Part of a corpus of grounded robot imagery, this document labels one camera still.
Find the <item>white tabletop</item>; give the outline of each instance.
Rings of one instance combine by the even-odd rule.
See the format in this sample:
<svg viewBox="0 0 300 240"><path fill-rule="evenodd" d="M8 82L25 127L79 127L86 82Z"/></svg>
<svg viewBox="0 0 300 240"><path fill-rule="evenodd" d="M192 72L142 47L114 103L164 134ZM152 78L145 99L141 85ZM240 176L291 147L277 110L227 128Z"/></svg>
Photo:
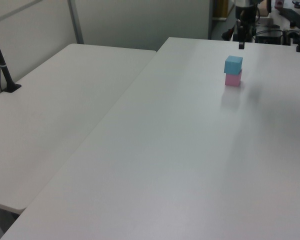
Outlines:
<svg viewBox="0 0 300 240"><path fill-rule="evenodd" d="M0 208L22 212L155 53L72 44L0 94Z"/></svg>
<svg viewBox="0 0 300 240"><path fill-rule="evenodd" d="M17 239L300 240L300 53L169 38L2 238Z"/></svg>

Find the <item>pink cube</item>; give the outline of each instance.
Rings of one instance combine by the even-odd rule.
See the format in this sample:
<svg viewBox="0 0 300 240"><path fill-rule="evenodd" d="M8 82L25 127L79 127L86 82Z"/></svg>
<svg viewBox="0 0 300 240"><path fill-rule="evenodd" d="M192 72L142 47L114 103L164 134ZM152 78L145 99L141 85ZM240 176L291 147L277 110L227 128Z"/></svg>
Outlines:
<svg viewBox="0 0 300 240"><path fill-rule="evenodd" d="M238 87L241 82L241 74L242 74L242 69L241 69L239 75L226 74L225 75L225 85Z"/></svg>

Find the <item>stacked blocks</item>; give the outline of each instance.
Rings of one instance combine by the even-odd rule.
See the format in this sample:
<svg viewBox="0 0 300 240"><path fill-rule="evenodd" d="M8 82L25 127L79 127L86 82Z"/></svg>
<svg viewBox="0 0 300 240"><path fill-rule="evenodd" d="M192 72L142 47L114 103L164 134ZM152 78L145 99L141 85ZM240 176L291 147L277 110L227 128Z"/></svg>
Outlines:
<svg viewBox="0 0 300 240"><path fill-rule="evenodd" d="M224 73L225 85L238 87L241 82L242 61L240 56L229 56L225 60Z"/></svg>

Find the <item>blue cube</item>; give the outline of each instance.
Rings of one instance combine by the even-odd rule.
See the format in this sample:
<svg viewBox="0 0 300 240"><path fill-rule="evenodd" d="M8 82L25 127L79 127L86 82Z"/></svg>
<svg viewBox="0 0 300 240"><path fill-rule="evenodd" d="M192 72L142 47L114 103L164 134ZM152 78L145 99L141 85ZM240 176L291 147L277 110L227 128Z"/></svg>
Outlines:
<svg viewBox="0 0 300 240"><path fill-rule="evenodd" d="M242 68L243 57L240 56L228 56L225 60L224 73L231 75L239 75Z"/></svg>

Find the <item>black mount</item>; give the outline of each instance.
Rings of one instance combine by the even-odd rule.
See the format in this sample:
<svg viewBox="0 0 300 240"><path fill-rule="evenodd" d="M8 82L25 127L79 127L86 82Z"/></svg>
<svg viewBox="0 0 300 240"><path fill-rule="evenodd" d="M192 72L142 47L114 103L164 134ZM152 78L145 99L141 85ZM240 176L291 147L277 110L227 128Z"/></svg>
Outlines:
<svg viewBox="0 0 300 240"><path fill-rule="evenodd" d="M2 70L2 73L6 81L6 88L2 91L7 93L13 93L15 90L19 89L21 85L16 84L14 83L14 81L12 81L11 75L9 73L6 61L4 59L4 56L2 55L1 50L0 50L0 68Z"/></svg>

